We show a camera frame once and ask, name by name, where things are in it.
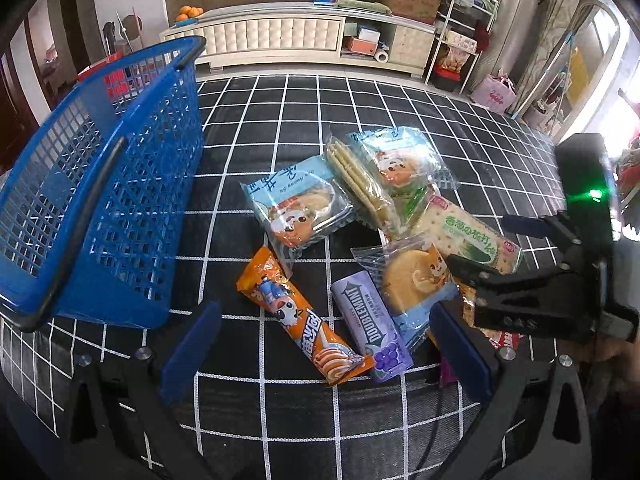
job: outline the basket handle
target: basket handle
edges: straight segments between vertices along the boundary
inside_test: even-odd
[[[60,264],[53,275],[53,279],[44,294],[39,308],[30,314],[20,314],[0,302],[0,314],[22,332],[34,332],[49,320],[53,306],[76,264],[76,258],[84,242],[84,236],[89,228],[95,206],[100,199],[102,190],[107,184],[111,171],[116,166],[127,144],[127,138],[124,136],[120,137],[111,149],[111,153],[106,157],[104,164],[98,170],[94,185],[89,191],[86,200],[82,203],[78,216],[76,217],[76,224],[72,229],[72,234],[69,237],[62,258],[60,258]]]
[[[191,64],[195,61],[195,59],[202,53],[204,47],[207,45],[207,40],[203,36],[193,36],[197,38],[196,43],[191,47],[191,49],[185,54],[185,56],[178,61],[175,65],[176,70],[184,70],[187,65]]]

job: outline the screw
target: screw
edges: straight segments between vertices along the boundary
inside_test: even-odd
[[[153,355],[153,351],[151,348],[148,348],[146,346],[143,346],[142,348],[138,348],[136,350],[136,353],[134,354],[136,359],[139,361],[146,361],[147,359],[151,359],[151,356]]]
[[[91,356],[87,354],[82,354],[76,357],[76,363],[80,366],[88,366],[91,364]]]
[[[498,355],[505,361],[513,361],[516,358],[516,351],[510,346],[503,346],[498,350]]]
[[[558,356],[558,362],[560,363],[560,366],[564,366],[565,368],[568,368],[569,366],[574,364],[574,360],[571,359],[571,356],[565,354]]]

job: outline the orange ice cream shaped wrapper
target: orange ice cream shaped wrapper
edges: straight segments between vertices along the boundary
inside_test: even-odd
[[[267,247],[255,253],[236,287],[238,292],[278,319],[329,386],[340,384],[373,367],[373,357],[354,352],[314,312],[285,277],[276,257]]]

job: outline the pink bag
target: pink bag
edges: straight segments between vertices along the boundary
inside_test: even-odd
[[[488,75],[471,94],[473,102],[486,106],[492,112],[503,114],[516,100],[513,83],[506,76]]]

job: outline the black grid tablecloth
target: black grid tablecloth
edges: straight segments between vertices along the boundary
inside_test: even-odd
[[[236,292],[236,279],[264,242],[239,182],[318,155],[331,134],[416,126],[429,133],[462,183],[443,195],[499,231],[503,214],[538,216],[562,207],[552,146],[484,108],[367,80],[261,75],[198,88],[206,148],[184,219],[170,322],[202,300],[221,300],[224,319],[192,393],[175,409],[178,421],[223,478],[243,470],[247,478],[278,480],[428,477],[455,448],[478,405],[457,383],[438,389],[439,357],[429,343],[399,378],[375,385],[358,377],[326,387],[278,323]],[[547,240],[505,235],[524,249],[526,267],[559,261]],[[360,270],[350,248],[379,243],[377,232],[353,223],[306,250],[294,267],[292,281],[344,337],[329,286]],[[64,318],[35,334],[7,323],[0,333],[5,376],[56,434],[72,356],[129,356],[154,336]],[[549,361],[555,343],[524,338],[518,354]],[[138,443],[142,458],[161,472],[142,432]],[[507,438],[498,467],[509,453]]]

